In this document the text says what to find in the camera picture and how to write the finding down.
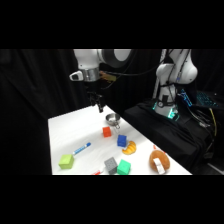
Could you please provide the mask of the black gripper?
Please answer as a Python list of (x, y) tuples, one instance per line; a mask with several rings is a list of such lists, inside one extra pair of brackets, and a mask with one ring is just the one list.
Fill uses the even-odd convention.
[(105, 104), (102, 104), (103, 96), (100, 94), (100, 83), (98, 81), (86, 82), (85, 86), (91, 105), (97, 105), (99, 113), (102, 113), (104, 111)]

